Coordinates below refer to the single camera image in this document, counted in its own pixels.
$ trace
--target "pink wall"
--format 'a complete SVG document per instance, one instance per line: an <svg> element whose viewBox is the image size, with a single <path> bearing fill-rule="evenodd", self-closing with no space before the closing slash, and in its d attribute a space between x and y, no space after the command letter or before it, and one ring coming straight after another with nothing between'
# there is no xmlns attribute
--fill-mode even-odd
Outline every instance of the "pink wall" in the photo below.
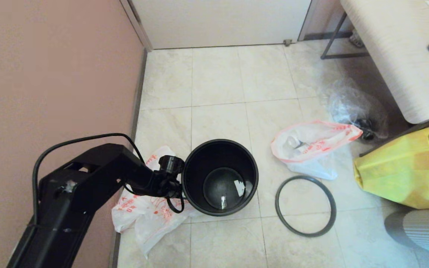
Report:
<svg viewBox="0 0 429 268"><path fill-rule="evenodd" d="M323 34L333 32L339 23L340 17L344 13L344 9L339 0L312 0L317 2L313 11L312 19L307 25L305 34ZM341 31L349 31L352 29L352 24L347 20L342 25Z"/></svg>
<svg viewBox="0 0 429 268"><path fill-rule="evenodd" d="M32 215L38 155L67 139L130 133L142 54L118 0L0 1L0 267ZM59 149L39 177L101 143ZM111 205L97 212L74 267L108 266Z"/></svg>

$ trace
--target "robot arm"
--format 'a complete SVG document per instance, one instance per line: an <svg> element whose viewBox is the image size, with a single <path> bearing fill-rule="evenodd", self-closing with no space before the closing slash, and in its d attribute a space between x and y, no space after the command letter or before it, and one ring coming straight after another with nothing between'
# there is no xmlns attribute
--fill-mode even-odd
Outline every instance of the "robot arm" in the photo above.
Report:
<svg viewBox="0 0 429 268"><path fill-rule="evenodd" d="M152 171L124 146L104 144L54 170L39 182L39 223L29 221L7 266L71 267L95 212L125 184L137 195L182 198L183 160L164 156L160 165Z"/></svg>

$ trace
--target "tile grout line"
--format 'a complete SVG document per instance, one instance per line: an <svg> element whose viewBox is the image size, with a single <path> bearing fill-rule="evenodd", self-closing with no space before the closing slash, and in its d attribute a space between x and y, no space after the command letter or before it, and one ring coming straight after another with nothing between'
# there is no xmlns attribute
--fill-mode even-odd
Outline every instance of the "tile grout line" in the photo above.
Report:
<svg viewBox="0 0 429 268"><path fill-rule="evenodd" d="M357 211L357 210L366 210L366 209L379 209L381 207L367 207L367 208L356 208L356 209L349 209L349 210L341 210L337 212L347 212L347 211ZM324 213L330 213L330 211L326 212L311 212L311 213L302 213L302 214L283 214L283 216L304 216L304 215L313 215L313 214L324 214ZM246 220L246 219L263 219L263 218L277 218L279 216L260 216L260 217L247 217L247 218L239 218L239 219L225 219L225 220L213 220L213 221L200 221L200 222L190 222L190 223L182 223L182 224L200 224L200 223L211 223L211 222L225 222L225 221L235 221L235 220Z"/></svg>
<svg viewBox="0 0 429 268"><path fill-rule="evenodd" d="M294 87L294 91L296 92L296 98L298 98L298 90L296 89L296 83L294 83L294 78L292 77L291 66L289 65L289 61L286 55L286 47L282 48L282 52L284 53L284 59L286 59L287 69L289 70L289 76L291 77L292 85Z"/></svg>
<svg viewBox="0 0 429 268"><path fill-rule="evenodd" d="M192 231L191 231L191 219L190 219L190 265L189 265L190 268L191 268L191 249L192 249L192 246L191 246L191 235L192 235Z"/></svg>
<svg viewBox="0 0 429 268"><path fill-rule="evenodd" d="M257 205L259 206L259 216L261 216L261 202L259 201L259 194L256 190L257 194ZM267 249L266 249L266 238L264 237L264 227L263 227L263 218L259 217L261 221L261 232L263 233L263 244L264 244L264 257L266 258L266 267L269 268L269 262L267 261Z"/></svg>
<svg viewBox="0 0 429 268"><path fill-rule="evenodd" d="M306 121L305 120L305 115L304 115L304 112L302 111L301 102L299 100L298 100L298 104L299 104L299 110L301 111L302 120L305 122Z"/></svg>
<svg viewBox="0 0 429 268"><path fill-rule="evenodd" d="M245 112L246 112L246 121L247 121L247 132L249 135L249 146L251 148L251 153L253 154L254 152L252 151L252 139L251 139L251 131L249 129L249 116L247 115L246 102L245 102ZM261 217L261 201L259 201L259 191L257 189L256 189L256 196L257 196L257 207L259 208L259 218L262 218ZM262 232L263 232L264 253L266 253L266 242L264 241L264 231L262 231Z"/></svg>
<svg viewBox="0 0 429 268"><path fill-rule="evenodd" d="M193 105L192 107L204 107L204 106L215 106L215 105L235 105L239 103L254 103L254 102L275 102L275 101L287 101L287 100L299 100L299 99L310 99L317 98L317 96L310 97L298 97L298 98L284 98L284 99L274 99L274 100L253 100L250 102L227 102L227 103L215 103L212 105ZM154 110L168 110L168 109L179 109L179 108L189 108L190 106L181 106L181 107L164 107L164 108L152 108L152 109L143 109L140 111L154 111Z"/></svg>
<svg viewBox="0 0 429 268"><path fill-rule="evenodd" d="M246 104L246 95L244 92L244 81L243 81L243 70L241 68L241 59L239 57L239 47L236 48L236 55L238 56L239 76L241 79L241 88L243 89L243 103Z"/></svg>
<svg viewBox="0 0 429 268"><path fill-rule="evenodd" d="M191 129L190 129L190 151L192 150L193 147L193 48L191 49L191 116L190 116L190 124L191 124ZM189 268L191 268L191 256L192 256L192 246L191 246L191 236L192 236L192 226L191 226L191 222L192 219L190 218L190 264L189 264Z"/></svg>
<svg viewBox="0 0 429 268"><path fill-rule="evenodd" d="M190 107L190 151L193 149L193 49L191 49L191 107Z"/></svg>
<svg viewBox="0 0 429 268"><path fill-rule="evenodd" d="M337 228L334 227L335 236L337 238L337 243L339 244L340 254L342 254L342 261L344 262L344 267L347 268L347 263L345 262L344 249L342 249L342 245L340 244L339 233L337 232Z"/></svg>
<svg viewBox="0 0 429 268"><path fill-rule="evenodd" d="M412 250L413 250L413 253L415 254L415 258L417 259L418 267L422 268L422 266L420 265L420 260L418 259L417 251L415 249L412 249Z"/></svg>
<svg viewBox="0 0 429 268"><path fill-rule="evenodd" d="M354 208L354 209L342 209L342 210L337 209L337 212L357 211L357 210L365 210L365 209L379 209L379 208L382 208L382 207L383 207L383 206L379 206L379 207Z"/></svg>

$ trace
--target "black trash can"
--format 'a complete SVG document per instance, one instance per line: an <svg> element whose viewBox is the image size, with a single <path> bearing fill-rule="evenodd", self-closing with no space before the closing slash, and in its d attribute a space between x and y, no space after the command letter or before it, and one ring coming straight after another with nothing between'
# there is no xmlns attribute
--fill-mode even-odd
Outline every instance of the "black trash can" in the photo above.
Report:
<svg viewBox="0 0 429 268"><path fill-rule="evenodd" d="M254 157L241 144L217 139L198 146L185 161L182 187L189 202L212 216L226 216L245 207L256 192Z"/></svg>

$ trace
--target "black rubber ring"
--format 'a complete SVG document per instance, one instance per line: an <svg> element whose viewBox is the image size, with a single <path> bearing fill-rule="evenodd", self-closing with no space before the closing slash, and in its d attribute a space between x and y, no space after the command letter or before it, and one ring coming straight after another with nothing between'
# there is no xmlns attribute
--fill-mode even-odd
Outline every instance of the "black rubber ring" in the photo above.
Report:
<svg viewBox="0 0 429 268"><path fill-rule="evenodd" d="M327 225L322 230L320 230L318 232L310 233L310 234L299 232L296 229L294 229L291 225L289 225L287 223L287 221L284 219L284 216L282 216L281 209L279 208L279 196L281 195L281 190L288 182L293 181L293 180L297 180L297 179L304 179L304 180L308 180L310 182L315 183L317 186L319 186L324 191L325 195L327 195L327 198L329 199L329 202L330 202L330 219L327 222ZM322 182L316 180L315 178L312 178L309 176L303 176L303 175L288 178L283 183L281 183L281 186L279 186L279 189L277 190L277 193L276 193L276 212L277 212L277 215L279 216L279 219L281 220L281 222L291 232L296 233L300 236L305 236L305 237L317 237L317 236L322 236L323 234L327 233L332 228L332 226L334 226L335 218L337 217L337 207L335 206L334 197L332 196L332 193L330 193L329 189L327 189L327 187L325 185L323 185Z"/></svg>

